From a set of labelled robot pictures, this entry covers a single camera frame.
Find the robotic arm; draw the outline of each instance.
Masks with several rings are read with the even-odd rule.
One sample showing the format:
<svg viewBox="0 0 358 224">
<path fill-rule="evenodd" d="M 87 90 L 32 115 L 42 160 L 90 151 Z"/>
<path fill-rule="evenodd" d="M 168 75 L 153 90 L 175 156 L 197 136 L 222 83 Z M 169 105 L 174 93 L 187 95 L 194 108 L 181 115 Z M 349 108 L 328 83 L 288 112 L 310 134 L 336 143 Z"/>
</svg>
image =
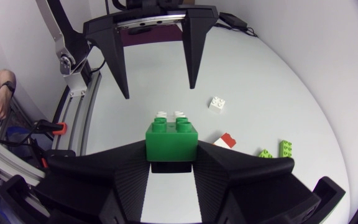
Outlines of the robotic arm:
<svg viewBox="0 0 358 224">
<path fill-rule="evenodd" d="M 86 93 L 86 75 L 81 71 L 91 45 L 98 47 L 126 99 L 129 89 L 124 46 L 120 31 L 138 27 L 182 26 L 190 88 L 196 85 L 206 34 L 218 20 L 214 6 L 182 6 L 179 0 L 127 0 L 128 10 L 92 19 L 84 23 L 83 33 L 73 30 L 60 0 L 37 0 L 44 21 L 56 43 L 60 71 L 72 97 Z"/>
</svg>

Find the white lego brick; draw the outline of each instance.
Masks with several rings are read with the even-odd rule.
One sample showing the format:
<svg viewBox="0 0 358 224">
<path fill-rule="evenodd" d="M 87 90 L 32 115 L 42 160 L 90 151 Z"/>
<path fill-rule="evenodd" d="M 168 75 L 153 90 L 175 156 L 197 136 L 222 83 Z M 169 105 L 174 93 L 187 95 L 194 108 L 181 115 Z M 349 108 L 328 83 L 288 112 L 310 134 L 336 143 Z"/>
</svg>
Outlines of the white lego brick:
<svg viewBox="0 0 358 224">
<path fill-rule="evenodd" d="M 209 105 L 209 109 L 214 112 L 220 113 L 223 109 L 224 104 L 224 99 L 220 99 L 219 97 L 215 96 L 212 99 L 211 104 Z"/>
<path fill-rule="evenodd" d="M 175 116 L 175 118 L 186 118 L 186 115 L 184 114 L 184 112 L 181 112 L 181 111 L 175 111 L 175 112 L 173 112 L 173 115 Z"/>
<path fill-rule="evenodd" d="M 214 142 L 214 145 L 215 146 L 220 146 L 220 147 L 223 147 L 223 148 L 226 148 L 226 149 L 231 149 L 227 144 L 226 142 L 223 141 L 223 139 L 219 138 L 218 140 L 216 140 L 216 142 Z"/>
<path fill-rule="evenodd" d="M 155 115 L 156 118 L 167 118 L 167 112 L 159 111 L 157 112 L 157 115 Z"/>
</svg>

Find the red clamp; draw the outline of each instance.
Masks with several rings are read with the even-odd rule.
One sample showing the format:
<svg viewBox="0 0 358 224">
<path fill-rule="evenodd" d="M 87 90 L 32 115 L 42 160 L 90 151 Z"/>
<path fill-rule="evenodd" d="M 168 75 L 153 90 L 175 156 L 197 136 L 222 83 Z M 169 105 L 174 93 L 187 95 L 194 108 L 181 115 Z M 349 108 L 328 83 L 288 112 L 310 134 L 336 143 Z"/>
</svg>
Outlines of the red clamp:
<svg viewBox="0 0 358 224">
<path fill-rule="evenodd" d="M 58 131 L 52 131 L 52 134 L 54 134 L 54 135 L 63 135 L 63 134 L 66 134 L 67 124 L 64 123 L 64 122 L 57 123 L 57 124 L 63 125 L 63 128 L 62 128 L 61 130 L 58 130 Z"/>
</svg>

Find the white wall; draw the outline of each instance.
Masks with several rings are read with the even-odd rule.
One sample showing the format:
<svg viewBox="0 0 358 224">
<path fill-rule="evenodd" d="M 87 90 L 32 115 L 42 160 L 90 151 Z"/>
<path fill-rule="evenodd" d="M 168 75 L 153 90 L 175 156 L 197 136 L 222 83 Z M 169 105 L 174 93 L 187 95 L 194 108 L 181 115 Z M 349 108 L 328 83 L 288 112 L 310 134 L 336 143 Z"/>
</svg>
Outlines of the white wall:
<svg viewBox="0 0 358 224">
<path fill-rule="evenodd" d="M 125 1 L 121 0 L 120 2 L 121 2 L 121 4 L 125 5 Z M 110 14 L 115 13 L 115 12 L 120 12 L 120 10 L 116 9 L 113 6 L 111 0 L 109 0 L 108 3 L 109 3 Z M 92 19 L 101 17 L 101 16 L 105 16 L 107 14 L 106 3 L 102 0 L 99 0 L 99 1 L 89 0 L 89 8 L 91 9 Z"/>
<path fill-rule="evenodd" d="M 62 0 L 73 27 L 91 19 L 88 0 Z M 17 77 L 15 97 L 31 119 L 52 120 L 66 86 L 55 43 L 35 1 L 0 0 L 0 68 Z"/>
<path fill-rule="evenodd" d="M 358 1 L 196 2 L 248 22 L 309 88 L 341 147 L 352 218 L 358 209 Z"/>
</svg>

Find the black 3d-printed part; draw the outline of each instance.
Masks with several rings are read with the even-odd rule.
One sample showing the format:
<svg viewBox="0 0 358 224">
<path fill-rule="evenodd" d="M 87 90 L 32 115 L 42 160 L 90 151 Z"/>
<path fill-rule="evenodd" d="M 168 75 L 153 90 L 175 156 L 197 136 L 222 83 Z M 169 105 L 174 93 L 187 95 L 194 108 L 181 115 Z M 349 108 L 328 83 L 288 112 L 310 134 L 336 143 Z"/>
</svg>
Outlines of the black 3d-printed part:
<svg viewBox="0 0 358 224">
<path fill-rule="evenodd" d="M 48 222 L 46 224 L 59 224 L 59 223 L 69 223 L 69 224 L 87 224 L 86 222 L 67 215 L 59 210 L 53 210 L 49 216 Z"/>
<path fill-rule="evenodd" d="M 102 51 L 125 99 L 129 99 L 124 46 L 113 17 L 100 17 L 84 23 L 85 37 Z"/>
<path fill-rule="evenodd" d="M 290 174 L 293 159 L 264 159 L 198 141 L 193 164 L 203 222 L 215 222 L 229 187 Z"/>
<path fill-rule="evenodd" d="M 133 19 L 166 16 L 178 13 L 178 11 L 186 12 L 186 16 L 182 20 L 182 39 L 190 88 L 193 89 L 196 85 L 198 70 L 200 69 L 206 34 L 219 17 L 215 6 L 178 6 L 177 8 L 150 6 L 142 9 L 117 12 L 84 23 L 83 32 L 85 38 L 102 51 L 104 59 L 126 99 L 129 99 L 129 89 L 125 68 L 124 47 L 116 24 Z"/>
<path fill-rule="evenodd" d="M 145 141 L 81 157 L 49 157 L 40 201 L 91 223 L 140 221 L 149 176 Z"/>
<path fill-rule="evenodd" d="M 15 175 L 0 187 L 2 199 L 24 223 L 45 223 L 48 218 L 24 199 L 29 196 L 29 186 L 19 175 Z"/>
<path fill-rule="evenodd" d="M 323 221 L 345 195 L 345 191 L 329 177 L 321 178 L 314 188 L 313 193 L 321 198 L 321 203 L 313 216 L 310 217 L 305 224 L 314 224 Z"/>
<path fill-rule="evenodd" d="M 49 157 L 48 164 L 50 172 L 35 187 L 52 211 L 48 223 L 140 223 L 150 166 L 145 141 L 89 156 Z M 290 158 L 259 158 L 199 141 L 193 170 L 203 223 L 320 222 L 344 191 L 323 177 L 310 192 L 291 174 L 293 166 Z M 1 195 L 28 223 L 45 223 L 22 198 L 28 192 L 23 178 L 0 189 L 17 178 L 19 190 Z"/>
<path fill-rule="evenodd" d="M 191 89 L 194 89 L 196 86 L 206 34 L 216 21 L 218 21 L 216 8 L 212 10 L 189 9 L 187 10 L 186 17 L 181 21 L 183 30 L 182 40 Z"/>
<path fill-rule="evenodd" d="M 320 203 L 294 175 L 229 189 L 217 223 L 303 223 Z"/>
</svg>

